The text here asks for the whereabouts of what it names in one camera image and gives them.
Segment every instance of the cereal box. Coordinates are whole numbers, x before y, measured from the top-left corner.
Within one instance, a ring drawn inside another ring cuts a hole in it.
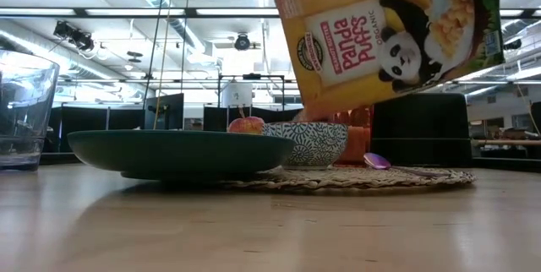
[[[503,62],[500,0],[275,0],[304,119]]]

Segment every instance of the table surface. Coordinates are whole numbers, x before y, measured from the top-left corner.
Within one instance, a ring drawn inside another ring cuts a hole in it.
[[[0,271],[539,271],[541,174],[432,193],[181,192],[88,166],[0,174]]]

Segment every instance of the glass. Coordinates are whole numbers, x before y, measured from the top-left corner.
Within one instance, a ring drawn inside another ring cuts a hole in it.
[[[34,171],[46,137],[59,66],[0,50],[0,171]]]

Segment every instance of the apple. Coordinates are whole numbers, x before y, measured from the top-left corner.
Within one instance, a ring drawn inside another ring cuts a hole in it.
[[[242,117],[233,120],[233,122],[229,124],[227,131],[229,133],[262,134],[263,124],[265,124],[265,121],[260,117]]]

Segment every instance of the blue and white bowl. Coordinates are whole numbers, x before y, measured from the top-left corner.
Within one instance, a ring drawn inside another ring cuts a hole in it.
[[[346,149],[347,126],[324,122],[277,122],[263,126],[265,136],[297,143],[282,165],[290,170],[324,170]]]

